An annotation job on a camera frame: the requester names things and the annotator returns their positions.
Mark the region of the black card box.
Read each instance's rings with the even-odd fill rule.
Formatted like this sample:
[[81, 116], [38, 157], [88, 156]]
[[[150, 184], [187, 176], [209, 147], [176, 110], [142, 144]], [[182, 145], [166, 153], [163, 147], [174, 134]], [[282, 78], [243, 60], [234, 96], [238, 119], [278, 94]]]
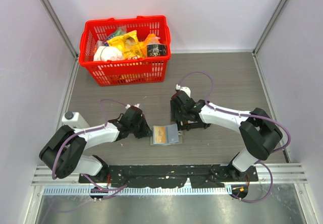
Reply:
[[[191, 106], [191, 108], [196, 105], [196, 106], [201, 106], [202, 108], [205, 106], [205, 102], [204, 100], [200, 99], [197, 102], [194, 102], [194, 104], [190, 104], [189, 106]], [[177, 106], [179, 107], [174, 100], [170, 101], [170, 106], [171, 106], [171, 121], [175, 122], [178, 126], [178, 129], [180, 131], [189, 131], [191, 129], [197, 129], [197, 128], [203, 128], [203, 129], [207, 129], [208, 127], [210, 127], [210, 124], [204, 123], [201, 119], [201, 122], [191, 122], [191, 121], [184, 121], [184, 122], [176, 122], [174, 121], [174, 107]]]

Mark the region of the grey leather card holder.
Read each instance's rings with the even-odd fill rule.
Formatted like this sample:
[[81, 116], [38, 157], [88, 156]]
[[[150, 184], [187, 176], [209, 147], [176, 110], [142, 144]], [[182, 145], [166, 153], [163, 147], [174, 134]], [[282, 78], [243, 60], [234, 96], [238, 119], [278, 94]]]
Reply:
[[165, 144], [153, 144], [153, 128], [152, 128], [152, 137], [150, 137], [151, 146], [168, 146], [168, 145], [180, 145], [183, 144], [183, 132], [178, 130], [177, 124], [166, 125], [166, 136], [167, 141]]

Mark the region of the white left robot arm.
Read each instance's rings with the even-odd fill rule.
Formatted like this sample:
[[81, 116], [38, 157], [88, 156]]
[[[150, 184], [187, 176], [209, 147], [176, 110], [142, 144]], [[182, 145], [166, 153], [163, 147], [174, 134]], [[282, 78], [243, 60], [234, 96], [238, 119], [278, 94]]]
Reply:
[[77, 173], [102, 183], [109, 175], [108, 164], [97, 155], [85, 156], [83, 152], [103, 143], [123, 140], [131, 134], [137, 139], [152, 136], [144, 113], [133, 105], [118, 118], [96, 127], [61, 126], [40, 151], [39, 158], [51, 169], [54, 180]]

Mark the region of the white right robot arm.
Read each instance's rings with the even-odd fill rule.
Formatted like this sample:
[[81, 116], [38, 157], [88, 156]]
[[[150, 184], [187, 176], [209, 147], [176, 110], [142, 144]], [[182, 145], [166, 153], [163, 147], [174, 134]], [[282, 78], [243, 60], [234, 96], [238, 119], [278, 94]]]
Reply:
[[195, 101], [183, 90], [178, 90], [170, 100], [171, 120], [179, 130], [207, 129], [218, 125], [239, 133], [244, 142], [240, 151], [220, 175], [239, 181], [248, 169], [260, 160], [266, 160], [283, 137], [280, 127], [260, 109], [238, 111], [217, 106], [206, 100]]

